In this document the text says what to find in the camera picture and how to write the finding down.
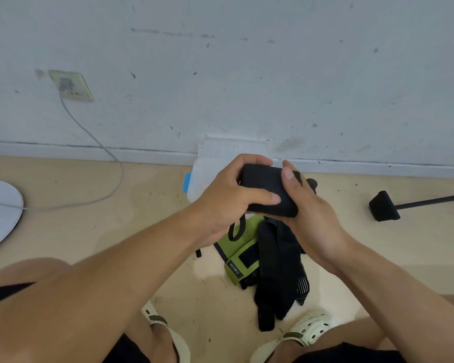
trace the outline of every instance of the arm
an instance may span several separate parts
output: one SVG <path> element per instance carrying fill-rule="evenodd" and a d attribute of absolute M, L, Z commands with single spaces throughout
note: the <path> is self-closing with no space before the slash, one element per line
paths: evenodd
<path fill-rule="evenodd" d="M 0 302 L 0 361 L 102 361 L 194 250 L 217 241 L 250 202 L 280 201 L 237 185 L 245 163 L 272 165 L 261 156 L 237 157 L 190 207 Z"/>
<path fill-rule="evenodd" d="M 454 362 L 454 306 L 352 238 L 331 206 L 283 165 L 284 187 L 299 208 L 283 220 L 306 253 L 346 284 L 407 362 Z"/>

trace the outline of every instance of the electrical outlet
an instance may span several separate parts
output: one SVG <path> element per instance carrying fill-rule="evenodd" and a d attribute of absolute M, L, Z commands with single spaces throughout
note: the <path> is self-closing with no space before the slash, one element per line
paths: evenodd
<path fill-rule="evenodd" d="M 69 86 L 62 92 L 62 96 L 65 99 L 75 99 L 77 101 L 85 102 L 91 102 L 94 100 L 80 73 L 59 70 L 49 70 L 48 72 L 58 89 L 61 87 L 61 79 L 70 79 L 72 81 L 72 86 Z"/>

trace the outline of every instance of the floor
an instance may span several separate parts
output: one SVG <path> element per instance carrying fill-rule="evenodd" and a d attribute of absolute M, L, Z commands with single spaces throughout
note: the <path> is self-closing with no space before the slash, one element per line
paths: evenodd
<path fill-rule="evenodd" d="M 189 167 L 127 163 L 125 170 L 119 191 L 101 203 L 25 212 L 0 244 L 0 268 L 40 256 L 74 263 L 188 206 L 182 183 Z M 0 180 L 16 186 L 27 206 L 95 199 L 115 186 L 119 174 L 118 165 L 110 162 L 0 157 Z M 309 176 L 355 238 L 437 292 L 454 293 L 454 202 L 402 210 L 400 220 L 384 223 L 374 221 L 367 206 L 380 190 L 387 190 L 394 203 L 454 195 L 454 179 Z M 233 286 L 213 247 L 199 259 L 192 255 L 157 291 L 154 304 L 185 338 L 193 362 L 248 361 L 257 346 L 278 338 L 317 305 L 339 321 L 365 314 L 337 278 L 302 257 L 311 292 L 306 304 L 295 305 L 271 332 L 257 328 L 254 288 Z"/>

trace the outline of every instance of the person's left arm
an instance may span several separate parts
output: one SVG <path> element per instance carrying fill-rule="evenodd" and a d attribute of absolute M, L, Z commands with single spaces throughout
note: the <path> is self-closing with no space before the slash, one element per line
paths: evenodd
<path fill-rule="evenodd" d="M 245 163 L 272 165 L 262 156 L 240 155 L 194 204 L 0 302 L 0 361 L 102 361 L 189 255 L 216 242 L 250 203 L 280 201 L 238 185 Z"/>

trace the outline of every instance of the person's right arm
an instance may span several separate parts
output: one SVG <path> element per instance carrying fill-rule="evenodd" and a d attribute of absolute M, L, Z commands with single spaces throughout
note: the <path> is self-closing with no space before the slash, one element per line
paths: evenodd
<path fill-rule="evenodd" d="M 284 187 L 299 208 L 283 221 L 306 253 L 346 284 L 407 362 L 454 362 L 454 306 L 352 238 L 331 206 L 283 165 Z"/>

